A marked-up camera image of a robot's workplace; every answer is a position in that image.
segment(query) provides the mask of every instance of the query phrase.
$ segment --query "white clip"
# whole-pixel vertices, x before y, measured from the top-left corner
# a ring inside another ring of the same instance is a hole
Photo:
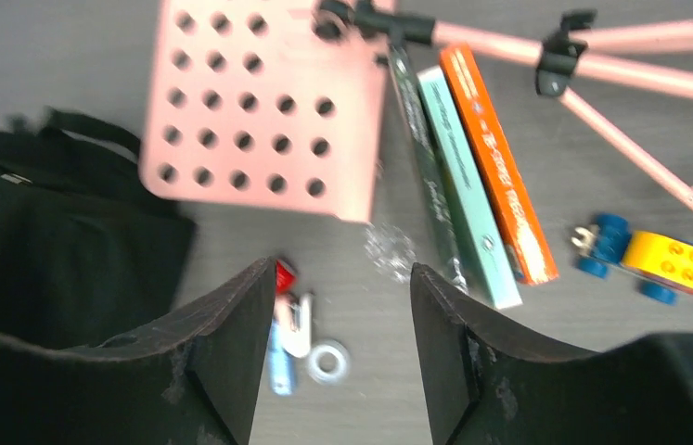
[[[575,228],[576,236],[570,238],[570,241],[578,248],[578,253],[581,256],[588,256],[592,251],[592,248],[595,246],[595,240],[597,239],[597,230],[599,230],[599,228],[596,225]]]
[[[291,295],[275,300],[275,318],[280,327],[280,344],[293,357],[304,358],[311,351],[313,294],[305,293],[295,304]]]

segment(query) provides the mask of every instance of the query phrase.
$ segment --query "dark green book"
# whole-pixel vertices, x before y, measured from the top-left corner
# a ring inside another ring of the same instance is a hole
[[[411,141],[417,183],[425,200],[433,242],[443,263],[441,272],[454,286],[468,292],[466,278],[458,256],[450,210],[447,207],[444,194],[442,176],[439,173],[436,155],[431,145],[430,131],[419,96],[419,80],[406,53],[403,36],[396,33],[391,33],[388,63],[395,94],[398,97],[407,134]]]

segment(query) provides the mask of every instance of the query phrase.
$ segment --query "bag handle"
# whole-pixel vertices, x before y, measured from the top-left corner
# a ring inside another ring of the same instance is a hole
[[[100,141],[111,142],[130,150],[137,157],[141,152],[141,139],[119,125],[101,121],[73,111],[47,109],[47,117],[38,135],[55,131],[70,132]]]

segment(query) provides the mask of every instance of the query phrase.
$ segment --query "red object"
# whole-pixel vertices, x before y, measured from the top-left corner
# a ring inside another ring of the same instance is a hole
[[[289,292],[296,282],[297,274],[291,267],[281,260],[276,260],[275,293],[280,295]]]

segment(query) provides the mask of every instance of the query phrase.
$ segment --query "black bag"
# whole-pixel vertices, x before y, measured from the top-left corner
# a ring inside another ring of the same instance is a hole
[[[0,332],[55,349],[166,313],[195,233],[134,162],[69,133],[140,149],[120,127],[56,110],[37,133],[0,132]]]

